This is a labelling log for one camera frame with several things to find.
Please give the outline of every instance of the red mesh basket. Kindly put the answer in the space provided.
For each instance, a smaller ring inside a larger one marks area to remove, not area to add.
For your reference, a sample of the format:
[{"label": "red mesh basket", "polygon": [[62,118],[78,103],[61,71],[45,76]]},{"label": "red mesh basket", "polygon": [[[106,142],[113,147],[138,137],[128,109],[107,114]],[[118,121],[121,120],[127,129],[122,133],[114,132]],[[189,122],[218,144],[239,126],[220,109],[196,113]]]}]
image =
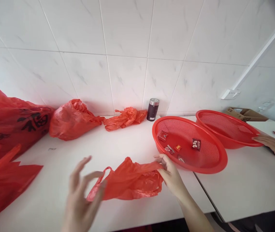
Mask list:
[{"label": "red mesh basket", "polygon": [[[166,141],[158,139],[161,131],[168,134]],[[203,126],[195,122],[167,116],[156,120],[152,126],[152,136],[160,153],[165,153],[181,167],[199,173],[213,174],[222,171],[228,163],[227,153],[221,142]],[[192,139],[201,140],[200,150],[192,148]],[[164,148],[170,145],[175,153],[170,154]],[[181,146],[179,152],[175,147]]]},{"label": "red mesh basket", "polygon": [[197,111],[195,116],[196,122],[213,132],[226,149],[263,146],[252,140],[259,132],[237,118],[211,110]]}]

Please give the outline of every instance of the white countertop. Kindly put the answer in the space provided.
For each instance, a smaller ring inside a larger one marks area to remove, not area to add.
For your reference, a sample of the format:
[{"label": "white countertop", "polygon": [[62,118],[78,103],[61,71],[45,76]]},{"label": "white countertop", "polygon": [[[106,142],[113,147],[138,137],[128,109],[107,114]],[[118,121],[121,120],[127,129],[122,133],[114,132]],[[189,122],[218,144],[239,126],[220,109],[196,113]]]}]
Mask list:
[{"label": "white countertop", "polygon": [[[152,156],[158,154],[152,125],[153,122],[145,120],[140,125],[112,132],[107,132],[102,125],[71,141],[46,135],[17,159],[22,165],[44,167],[28,189],[0,213],[0,232],[59,232],[68,193],[68,177],[77,163],[85,156],[93,156],[82,172],[85,175],[95,170],[103,171],[107,166],[116,169],[127,156],[141,164],[152,162]],[[201,210],[214,212],[194,173],[179,172]],[[94,184],[95,181],[89,184],[87,194]],[[163,183],[162,191],[156,197],[103,201],[90,231],[115,231],[182,217],[176,198]]]},{"label": "white countertop", "polygon": [[[195,116],[183,117],[196,121]],[[227,167],[196,173],[225,222],[275,210],[275,156],[265,147],[226,150]]]}]

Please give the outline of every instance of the black printed character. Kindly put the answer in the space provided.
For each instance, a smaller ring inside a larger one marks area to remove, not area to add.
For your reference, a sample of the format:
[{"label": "black printed character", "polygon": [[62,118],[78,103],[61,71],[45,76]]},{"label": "black printed character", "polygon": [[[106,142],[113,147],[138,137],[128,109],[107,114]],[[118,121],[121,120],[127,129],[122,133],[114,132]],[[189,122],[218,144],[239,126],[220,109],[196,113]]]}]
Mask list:
[{"label": "black printed character", "polygon": [[19,118],[17,120],[17,122],[24,121],[29,118],[31,118],[31,119],[29,121],[27,121],[25,126],[21,129],[22,131],[25,130],[26,128],[28,128],[29,132],[31,132],[32,130],[36,131],[36,128],[44,126],[48,122],[48,115],[46,114],[44,116],[41,116],[40,113],[31,114],[31,116],[29,116],[27,118]]},{"label": "black printed character", "polygon": [[7,139],[9,136],[10,136],[10,134],[3,134],[3,133],[0,133],[0,140],[2,140],[2,139]]}]

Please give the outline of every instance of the red plastic bag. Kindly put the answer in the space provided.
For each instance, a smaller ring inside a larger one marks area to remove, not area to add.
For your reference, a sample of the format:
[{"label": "red plastic bag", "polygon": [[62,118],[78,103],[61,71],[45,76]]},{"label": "red plastic bag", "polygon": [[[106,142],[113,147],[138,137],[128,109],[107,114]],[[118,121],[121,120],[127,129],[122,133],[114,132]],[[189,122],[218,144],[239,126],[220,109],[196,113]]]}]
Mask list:
[{"label": "red plastic bag", "polygon": [[120,127],[125,128],[131,124],[140,124],[147,116],[147,110],[137,111],[133,107],[127,107],[123,111],[115,110],[115,112],[120,112],[121,114],[104,121],[107,131],[114,131]]},{"label": "red plastic bag", "polygon": [[95,117],[80,99],[73,99],[54,112],[49,134],[64,141],[73,140],[101,125],[104,120],[104,117]]},{"label": "red plastic bag", "polygon": [[[149,164],[133,163],[130,157],[106,177],[107,185],[103,200],[117,198],[121,200],[133,200],[158,195],[162,190],[163,178],[157,169],[163,168],[158,162]],[[103,177],[100,177],[87,196],[88,201],[93,201]]]},{"label": "red plastic bag", "polygon": [[18,144],[0,159],[0,212],[19,197],[43,166],[23,165],[10,160],[20,151]]},{"label": "red plastic bag", "polygon": [[20,143],[17,158],[47,134],[53,112],[50,106],[7,97],[0,90],[0,159]]}]

